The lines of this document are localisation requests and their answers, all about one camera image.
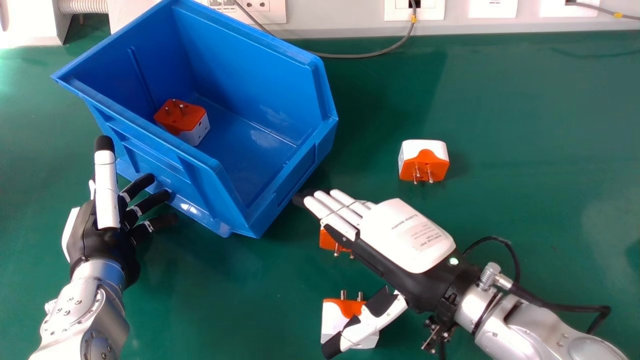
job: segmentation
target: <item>white wall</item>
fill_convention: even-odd
[[[407,23],[384,21],[383,0],[287,0],[287,24],[268,25],[285,38],[402,35]],[[469,19],[468,0],[447,0],[445,19],[420,21],[415,34],[514,33],[640,29],[640,21],[598,17],[540,18],[539,0],[519,0],[515,19]],[[600,6],[640,16],[640,0],[601,0]]]

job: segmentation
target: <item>white outlet plate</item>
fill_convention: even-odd
[[[600,6],[600,0],[577,0],[579,3]],[[565,5],[564,0],[540,0],[540,17],[596,17],[596,10]]]
[[[253,24],[233,0],[196,0],[245,24]],[[286,24],[285,0],[238,0],[261,24]]]
[[[416,9],[416,17],[421,20],[444,20],[445,0],[422,0]],[[409,21],[412,10],[409,0],[385,0],[385,21]]]
[[[469,0],[471,19],[515,19],[518,0]]]

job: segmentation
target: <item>robotic arm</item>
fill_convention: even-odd
[[[484,270],[468,263],[453,238],[400,199],[375,205],[340,190],[299,195],[294,202],[314,214],[337,247],[396,290],[380,290],[322,346],[327,359],[339,355],[395,320],[405,309],[432,313],[431,336],[422,348],[435,353],[458,326],[497,360],[626,360],[610,343],[576,331],[552,310],[601,312],[607,306],[566,306],[536,297],[489,263]],[[597,323],[588,332],[597,327]]]
[[[135,246],[177,221],[172,213],[136,225],[170,194],[162,190],[127,209],[155,177],[146,174],[119,193],[110,137],[96,139],[94,160],[91,199],[71,210],[62,235],[71,282],[45,305],[42,343],[30,360],[117,360],[129,335],[122,293],[140,274]]]

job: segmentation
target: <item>green table surface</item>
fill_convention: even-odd
[[[38,347],[43,305],[68,282],[62,229],[93,171],[98,127],[49,76],[107,35],[103,17],[88,17],[63,47],[0,51],[2,360]],[[339,53],[394,40],[295,44]],[[555,302],[610,304],[599,335],[640,359],[640,32],[415,37],[392,54],[325,65],[340,122],[305,186],[400,197],[460,248],[489,234],[511,240],[524,286]],[[398,180],[409,138],[447,143],[443,183]],[[319,250],[317,222],[294,206],[259,240],[180,219],[140,249],[140,280],[124,295],[124,359],[321,359],[323,298],[383,286],[348,256]],[[512,274],[499,245],[470,257]],[[562,316],[578,329],[592,319]],[[428,359],[425,319],[405,313],[375,350],[341,358]],[[448,350],[488,358],[464,331]]]

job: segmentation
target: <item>blue storage container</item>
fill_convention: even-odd
[[[322,61],[192,0],[165,0],[58,71],[171,205],[222,236],[260,237],[327,155],[337,116]],[[196,147],[154,122],[169,98],[207,110]]]

